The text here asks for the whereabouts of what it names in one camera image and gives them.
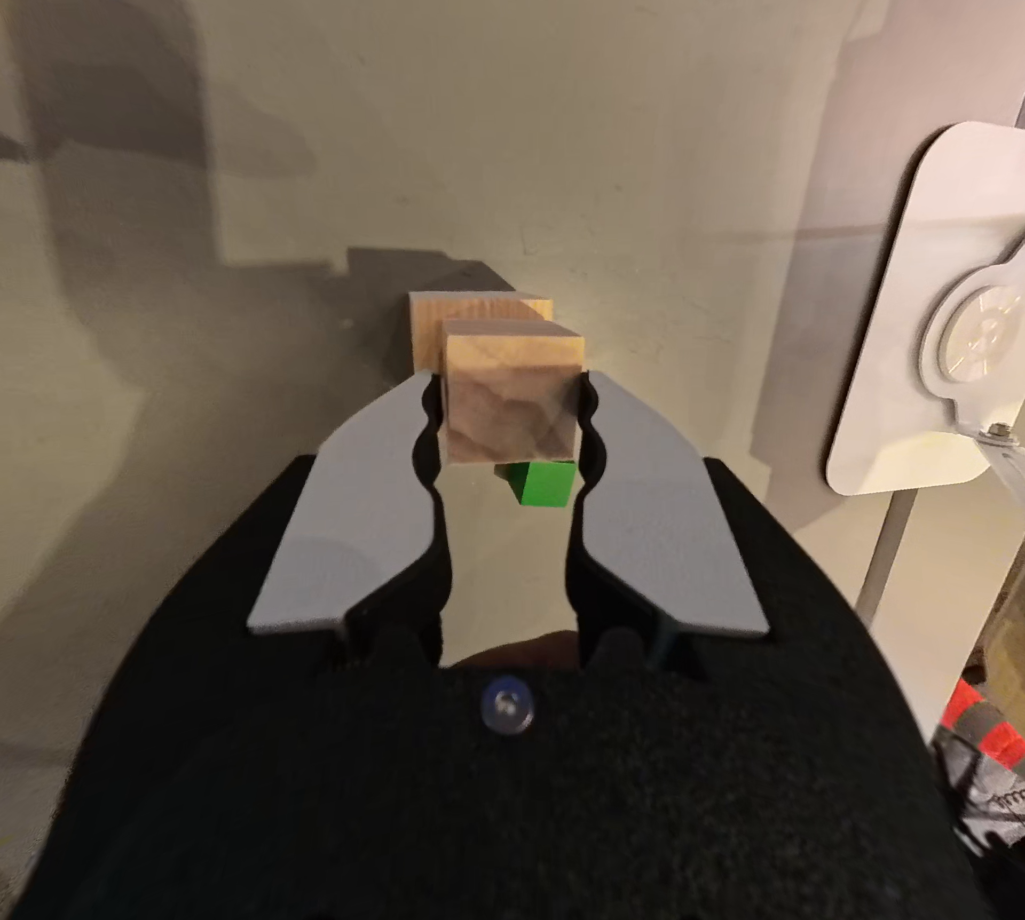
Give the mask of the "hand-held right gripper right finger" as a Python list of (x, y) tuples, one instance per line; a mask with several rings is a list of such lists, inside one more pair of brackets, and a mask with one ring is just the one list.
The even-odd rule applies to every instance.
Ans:
[(581, 379), (567, 566), (678, 631), (760, 639), (770, 625), (708, 468), (658, 411), (603, 372)]

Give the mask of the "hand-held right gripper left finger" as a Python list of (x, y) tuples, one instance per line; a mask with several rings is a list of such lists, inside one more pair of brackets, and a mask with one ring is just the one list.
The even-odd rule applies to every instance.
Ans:
[(396, 609), (411, 628), (451, 592), (439, 430), (440, 377), (417, 372), (321, 444), (263, 587), (253, 634), (368, 636)]

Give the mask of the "green wooden cube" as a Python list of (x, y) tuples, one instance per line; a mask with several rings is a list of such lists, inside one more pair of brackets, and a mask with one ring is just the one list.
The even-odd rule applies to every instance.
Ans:
[(522, 506), (564, 508), (571, 499), (577, 473), (573, 460), (496, 464), (494, 472), (505, 480)]

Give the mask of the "medium pale wooden cube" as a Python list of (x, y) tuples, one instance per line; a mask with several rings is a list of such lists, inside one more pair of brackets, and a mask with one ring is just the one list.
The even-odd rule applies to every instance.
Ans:
[(442, 324), (445, 448), (451, 464), (570, 460), (584, 337), (538, 320)]

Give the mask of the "large pale wooden cube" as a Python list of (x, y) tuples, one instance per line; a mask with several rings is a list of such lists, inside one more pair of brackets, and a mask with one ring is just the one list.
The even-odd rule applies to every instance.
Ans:
[(413, 370), (444, 370), (444, 324), (448, 321), (554, 320), (551, 298), (519, 291), (416, 291), (408, 295)]

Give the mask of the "white document stand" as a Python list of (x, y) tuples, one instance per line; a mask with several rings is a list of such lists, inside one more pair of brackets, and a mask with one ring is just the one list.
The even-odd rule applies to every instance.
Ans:
[(924, 152), (825, 467), (844, 496), (992, 469), (1023, 501), (1024, 132), (962, 122)]

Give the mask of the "orange traffic cone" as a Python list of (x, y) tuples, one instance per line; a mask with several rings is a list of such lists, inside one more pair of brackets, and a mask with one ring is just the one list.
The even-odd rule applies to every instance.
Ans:
[(967, 846), (1024, 847), (1024, 740), (983, 687), (955, 684), (931, 742), (941, 792)]

